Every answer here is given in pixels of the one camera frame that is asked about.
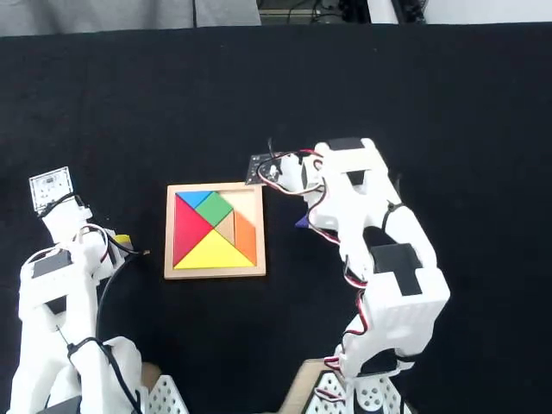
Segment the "tangram puzzle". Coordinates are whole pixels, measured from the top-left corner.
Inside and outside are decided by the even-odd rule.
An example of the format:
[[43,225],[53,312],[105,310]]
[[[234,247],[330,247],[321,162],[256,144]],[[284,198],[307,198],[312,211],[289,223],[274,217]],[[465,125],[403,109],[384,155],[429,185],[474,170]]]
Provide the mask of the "tangram puzzle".
[[265,274],[260,191],[243,183],[170,185],[165,277]]

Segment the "wall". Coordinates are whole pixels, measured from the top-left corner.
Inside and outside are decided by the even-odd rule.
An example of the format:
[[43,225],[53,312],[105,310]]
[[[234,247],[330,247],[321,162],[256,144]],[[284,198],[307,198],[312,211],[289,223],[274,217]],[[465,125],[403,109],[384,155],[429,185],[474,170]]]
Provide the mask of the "wall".
[[[374,23],[397,23],[391,0],[367,0]],[[428,23],[552,22],[552,0],[428,0]]]

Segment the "wooden frame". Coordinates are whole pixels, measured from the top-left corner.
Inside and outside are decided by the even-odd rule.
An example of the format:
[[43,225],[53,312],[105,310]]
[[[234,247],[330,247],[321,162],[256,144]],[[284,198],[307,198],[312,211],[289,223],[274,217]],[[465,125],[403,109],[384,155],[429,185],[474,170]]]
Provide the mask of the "wooden frame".
[[[220,267],[202,269],[173,268],[174,206],[179,191],[216,191],[219,194],[232,195],[236,210],[248,209],[255,217],[255,238],[257,261],[255,267]],[[165,231],[165,279],[202,279],[229,278],[244,276],[264,276],[267,273],[265,258],[265,227],[262,207],[262,186],[243,183],[169,185],[166,188],[166,231]]]

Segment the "gray curtain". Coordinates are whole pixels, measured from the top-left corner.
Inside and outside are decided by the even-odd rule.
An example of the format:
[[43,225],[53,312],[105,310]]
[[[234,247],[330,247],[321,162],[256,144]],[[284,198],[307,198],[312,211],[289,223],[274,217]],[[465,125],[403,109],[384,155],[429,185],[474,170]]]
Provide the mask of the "gray curtain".
[[[256,0],[196,0],[198,26],[260,24]],[[192,0],[0,0],[0,36],[191,28]]]

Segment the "black panel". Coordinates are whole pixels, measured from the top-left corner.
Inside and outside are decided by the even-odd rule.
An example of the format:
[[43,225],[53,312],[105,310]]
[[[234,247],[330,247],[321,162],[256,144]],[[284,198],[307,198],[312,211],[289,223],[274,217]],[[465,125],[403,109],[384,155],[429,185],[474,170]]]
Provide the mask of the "black panel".
[[61,298],[46,302],[46,305],[54,315],[65,312],[67,310],[67,296],[62,296]]
[[336,138],[334,140],[328,140],[327,142],[329,149],[333,151],[364,148],[361,138]]
[[347,173],[348,179],[351,180],[352,185],[361,185],[364,182],[364,170],[361,171],[349,171]]
[[71,253],[61,250],[54,256],[45,257],[34,263],[33,279],[71,264]]
[[68,399],[63,403],[59,403],[53,407],[39,411],[38,414],[79,414],[81,401],[82,397],[78,395],[77,397]]
[[403,296],[419,295],[416,269],[422,267],[411,244],[388,244],[370,250],[376,273],[394,272]]

